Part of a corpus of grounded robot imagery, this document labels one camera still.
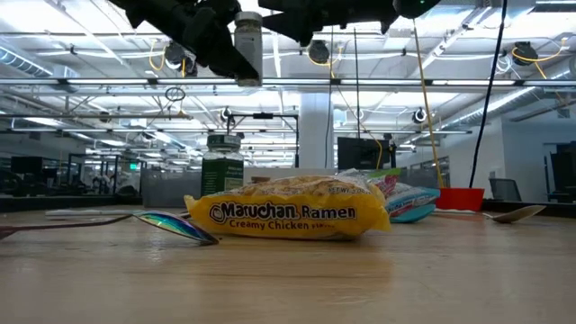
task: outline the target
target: green jar label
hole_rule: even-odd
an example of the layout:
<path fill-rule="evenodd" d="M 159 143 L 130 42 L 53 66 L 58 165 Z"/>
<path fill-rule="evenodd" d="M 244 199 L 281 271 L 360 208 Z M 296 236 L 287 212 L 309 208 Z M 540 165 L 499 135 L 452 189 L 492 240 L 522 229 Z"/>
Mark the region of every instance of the green jar label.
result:
<path fill-rule="evenodd" d="M 244 162 L 227 158 L 202 161 L 201 195 L 216 194 L 244 185 Z"/>

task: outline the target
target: desk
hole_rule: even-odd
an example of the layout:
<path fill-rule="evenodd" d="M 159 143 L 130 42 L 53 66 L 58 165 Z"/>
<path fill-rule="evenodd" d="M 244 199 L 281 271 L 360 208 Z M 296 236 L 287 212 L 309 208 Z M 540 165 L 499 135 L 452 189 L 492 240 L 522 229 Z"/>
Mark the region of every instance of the desk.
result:
<path fill-rule="evenodd" d="M 134 207 L 114 206 L 114 209 Z M 41 212 L 2 217 L 39 222 Z M 0 319 L 23 323 L 573 323 L 576 220 L 432 216 L 357 242 L 223 237 L 138 220 L 0 241 Z"/>

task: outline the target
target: glass jar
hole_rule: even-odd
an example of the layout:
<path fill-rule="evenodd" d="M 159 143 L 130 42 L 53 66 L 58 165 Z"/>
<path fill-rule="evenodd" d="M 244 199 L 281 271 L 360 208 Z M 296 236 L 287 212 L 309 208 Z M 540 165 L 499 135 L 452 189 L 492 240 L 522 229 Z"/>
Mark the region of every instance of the glass jar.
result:
<path fill-rule="evenodd" d="M 258 79 L 238 79 L 239 86 L 262 85 L 262 16 L 260 13 L 240 12 L 234 18 L 234 47 L 258 72 Z"/>
<path fill-rule="evenodd" d="M 209 135 L 208 152 L 202 157 L 201 195 L 216 194 L 244 184 L 244 156 L 240 138 L 232 135 Z"/>

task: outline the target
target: office chair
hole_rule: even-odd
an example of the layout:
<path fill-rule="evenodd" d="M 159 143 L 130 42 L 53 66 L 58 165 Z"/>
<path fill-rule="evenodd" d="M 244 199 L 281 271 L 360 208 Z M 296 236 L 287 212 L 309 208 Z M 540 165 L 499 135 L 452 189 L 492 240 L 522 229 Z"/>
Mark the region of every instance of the office chair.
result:
<path fill-rule="evenodd" d="M 516 181 L 512 179 L 490 179 L 492 196 L 505 202 L 522 202 Z"/>

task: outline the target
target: white pillar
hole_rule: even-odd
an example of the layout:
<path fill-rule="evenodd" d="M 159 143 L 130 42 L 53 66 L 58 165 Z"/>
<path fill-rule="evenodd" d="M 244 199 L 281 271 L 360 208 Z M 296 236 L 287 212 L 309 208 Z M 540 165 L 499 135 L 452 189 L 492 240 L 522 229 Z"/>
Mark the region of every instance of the white pillar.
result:
<path fill-rule="evenodd" d="M 332 109 L 329 94 L 301 94 L 300 167 L 334 168 Z"/>

